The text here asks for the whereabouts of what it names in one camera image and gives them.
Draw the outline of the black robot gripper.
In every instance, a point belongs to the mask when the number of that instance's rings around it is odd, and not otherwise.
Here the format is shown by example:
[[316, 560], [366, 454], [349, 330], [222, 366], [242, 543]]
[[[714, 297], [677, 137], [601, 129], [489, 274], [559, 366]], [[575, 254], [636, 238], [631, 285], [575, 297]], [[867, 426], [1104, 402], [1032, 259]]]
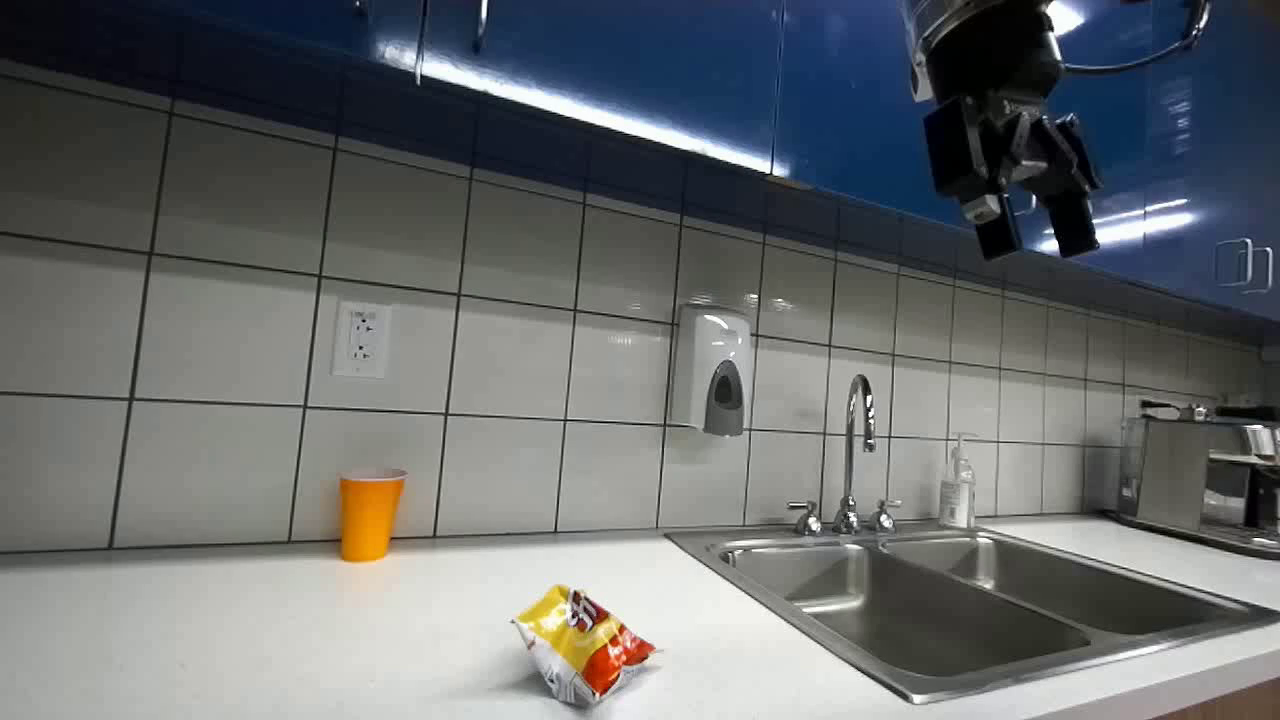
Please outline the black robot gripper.
[[981, 254], [1021, 251], [1011, 185], [1041, 197], [1065, 254], [1098, 251], [1081, 123], [1049, 114], [1065, 75], [1049, 0], [908, 0], [908, 58], [933, 185], [966, 198]]

